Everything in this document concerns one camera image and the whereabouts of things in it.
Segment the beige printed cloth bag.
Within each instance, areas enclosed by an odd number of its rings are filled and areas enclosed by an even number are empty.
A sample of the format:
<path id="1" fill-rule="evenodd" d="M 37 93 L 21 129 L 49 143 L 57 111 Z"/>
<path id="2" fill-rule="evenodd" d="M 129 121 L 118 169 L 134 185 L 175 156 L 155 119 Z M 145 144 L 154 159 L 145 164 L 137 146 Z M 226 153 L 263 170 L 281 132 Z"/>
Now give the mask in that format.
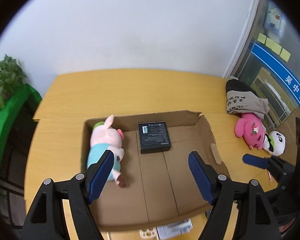
<path id="1" fill-rule="evenodd" d="M 229 77 L 226 86 L 226 112 L 228 114 L 253 113 L 260 119 L 268 114 L 269 102 L 236 77 Z"/>

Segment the potted green plant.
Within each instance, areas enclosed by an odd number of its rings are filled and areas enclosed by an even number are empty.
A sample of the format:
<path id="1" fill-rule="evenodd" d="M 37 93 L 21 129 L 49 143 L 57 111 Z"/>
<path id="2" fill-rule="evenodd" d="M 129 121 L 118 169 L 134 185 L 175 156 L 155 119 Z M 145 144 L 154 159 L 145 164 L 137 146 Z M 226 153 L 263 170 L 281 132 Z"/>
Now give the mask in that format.
<path id="1" fill-rule="evenodd" d="M 5 107 L 7 100 L 26 83 L 26 80 L 27 76 L 17 59 L 5 55 L 0 60 L 0 110 Z"/>

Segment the white folding phone stand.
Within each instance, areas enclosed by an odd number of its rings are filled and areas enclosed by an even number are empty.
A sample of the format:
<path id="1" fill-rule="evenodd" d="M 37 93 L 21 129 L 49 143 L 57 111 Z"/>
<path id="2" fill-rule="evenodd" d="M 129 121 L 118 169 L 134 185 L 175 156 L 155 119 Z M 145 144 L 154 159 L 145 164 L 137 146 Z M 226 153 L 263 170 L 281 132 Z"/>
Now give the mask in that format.
<path id="1" fill-rule="evenodd" d="M 175 223 L 157 226 L 157 233 L 159 239 L 169 239 L 185 233 L 189 233 L 192 228 L 192 221 L 190 218 L 187 218 Z"/>

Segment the green covered side table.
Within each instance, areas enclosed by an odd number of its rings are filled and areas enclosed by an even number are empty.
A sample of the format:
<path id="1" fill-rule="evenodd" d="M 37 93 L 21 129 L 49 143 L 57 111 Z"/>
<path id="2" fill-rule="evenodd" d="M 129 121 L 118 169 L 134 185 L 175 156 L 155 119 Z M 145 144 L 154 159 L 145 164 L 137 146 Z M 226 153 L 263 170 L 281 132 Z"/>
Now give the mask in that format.
<path id="1" fill-rule="evenodd" d="M 5 107 L 0 110 L 0 165 L 6 140 L 19 111 L 25 103 L 28 103 L 30 109 L 35 111 L 41 100 L 42 97 L 38 91 L 26 83 L 5 103 Z"/>

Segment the cardboard box tray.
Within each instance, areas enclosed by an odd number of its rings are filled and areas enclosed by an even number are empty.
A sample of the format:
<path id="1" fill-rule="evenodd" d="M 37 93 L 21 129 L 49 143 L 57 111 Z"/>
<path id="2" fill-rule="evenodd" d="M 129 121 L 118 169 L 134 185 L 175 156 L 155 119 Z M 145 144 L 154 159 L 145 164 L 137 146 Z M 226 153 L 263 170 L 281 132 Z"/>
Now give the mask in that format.
<path id="1" fill-rule="evenodd" d="M 166 152 L 143 154 L 138 124 L 156 121 L 166 123 L 171 148 Z M 216 141 L 205 116 L 191 111 L 117 116 L 113 127 L 121 129 L 125 136 L 121 172 L 126 187 L 107 182 L 91 205 L 100 230 L 128 231 L 164 225 L 209 208 L 189 169 L 189 154 L 198 152 L 218 173 L 229 171 L 213 155 L 211 146 Z"/>

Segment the pink strawberry bear plush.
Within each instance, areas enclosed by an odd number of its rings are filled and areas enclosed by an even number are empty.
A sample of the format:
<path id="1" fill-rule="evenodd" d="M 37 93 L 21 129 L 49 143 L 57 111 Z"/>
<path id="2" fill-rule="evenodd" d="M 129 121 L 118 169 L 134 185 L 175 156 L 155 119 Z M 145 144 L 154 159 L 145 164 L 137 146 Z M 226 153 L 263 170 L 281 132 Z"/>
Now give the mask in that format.
<path id="1" fill-rule="evenodd" d="M 234 132 L 236 137 L 245 140 L 251 150 L 263 148 L 266 129 L 254 113 L 243 113 L 235 124 Z"/>

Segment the pink pig plush toy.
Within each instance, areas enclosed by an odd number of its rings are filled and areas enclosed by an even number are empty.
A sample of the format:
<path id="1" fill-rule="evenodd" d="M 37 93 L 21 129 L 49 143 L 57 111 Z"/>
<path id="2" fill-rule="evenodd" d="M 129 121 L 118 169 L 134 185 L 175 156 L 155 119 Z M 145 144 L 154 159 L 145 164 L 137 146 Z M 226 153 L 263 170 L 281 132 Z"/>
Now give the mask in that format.
<path id="1" fill-rule="evenodd" d="M 107 181 L 115 181 L 116 185 L 121 188 L 126 187 L 125 179 L 121 174 L 121 161 L 124 158 L 125 151 L 122 147 L 124 134 L 121 129 L 112 127 L 114 115 L 110 115 L 105 121 L 98 122 L 94 125 L 90 137 L 90 151 L 87 158 L 87 168 L 95 164 L 107 150 L 114 155 L 113 168 Z"/>

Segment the cartoon door poster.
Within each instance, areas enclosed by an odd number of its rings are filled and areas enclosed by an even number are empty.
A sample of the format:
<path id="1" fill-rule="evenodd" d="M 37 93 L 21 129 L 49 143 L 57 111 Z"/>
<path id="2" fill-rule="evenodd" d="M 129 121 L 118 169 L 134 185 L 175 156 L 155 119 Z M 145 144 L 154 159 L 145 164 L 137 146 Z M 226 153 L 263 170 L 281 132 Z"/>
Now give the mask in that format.
<path id="1" fill-rule="evenodd" d="M 273 1 L 269 1 L 267 6 L 266 18 L 264 20 L 264 27 L 278 37 L 281 37 L 285 31 L 285 26 L 285 14 Z"/>

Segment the white panda plush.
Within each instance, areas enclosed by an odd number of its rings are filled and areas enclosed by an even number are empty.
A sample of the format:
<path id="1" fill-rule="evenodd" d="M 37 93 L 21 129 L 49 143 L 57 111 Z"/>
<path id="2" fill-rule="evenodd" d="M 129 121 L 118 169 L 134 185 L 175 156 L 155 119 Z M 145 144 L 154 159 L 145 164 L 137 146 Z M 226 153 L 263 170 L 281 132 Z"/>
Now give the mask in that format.
<path id="1" fill-rule="evenodd" d="M 282 133 L 278 131 L 272 131 L 269 134 L 265 134 L 263 149 L 269 154 L 280 156 L 284 153 L 285 148 L 286 138 Z"/>

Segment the clear white phone case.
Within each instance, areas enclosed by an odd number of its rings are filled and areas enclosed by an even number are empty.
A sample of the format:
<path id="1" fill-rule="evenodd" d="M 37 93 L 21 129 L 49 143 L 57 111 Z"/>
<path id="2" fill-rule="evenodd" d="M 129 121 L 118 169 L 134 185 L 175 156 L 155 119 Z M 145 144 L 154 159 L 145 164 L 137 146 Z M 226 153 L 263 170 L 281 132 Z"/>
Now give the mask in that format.
<path id="1" fill-rule="evenodd" d="M 140 229 L 139 234 L 142 239 L 157 239 L 158 237 L 156 228 Z"/>

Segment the yellow sticky notes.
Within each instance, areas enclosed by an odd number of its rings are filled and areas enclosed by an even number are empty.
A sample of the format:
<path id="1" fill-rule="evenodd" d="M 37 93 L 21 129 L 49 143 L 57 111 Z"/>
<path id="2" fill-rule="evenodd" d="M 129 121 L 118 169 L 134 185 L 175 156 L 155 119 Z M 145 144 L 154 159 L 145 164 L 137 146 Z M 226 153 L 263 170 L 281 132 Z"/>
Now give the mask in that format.
<path id="1" fill-rule="evenodd" d="M 275 54 L 279 55 L 279 57 L 281 57 L 284 61 L 289 61 L 291 53 L 278 43 L 274 42 L 271 38 L 259 33 L 257 40 L 258 42 L 264 44 L 267 48 L 271 49 Z"/>

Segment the black charger box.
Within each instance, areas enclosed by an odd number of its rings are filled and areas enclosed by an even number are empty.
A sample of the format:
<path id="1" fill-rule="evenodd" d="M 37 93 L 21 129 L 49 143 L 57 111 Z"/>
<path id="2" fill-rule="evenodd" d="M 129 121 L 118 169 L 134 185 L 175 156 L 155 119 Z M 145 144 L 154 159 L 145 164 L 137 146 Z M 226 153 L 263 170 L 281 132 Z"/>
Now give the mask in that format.
<path id="1" fill-rule="evenodd" d="M 146 122 L 138 124 L 141 154 L 169 151 L 171 140 L 166 122 Z"/>

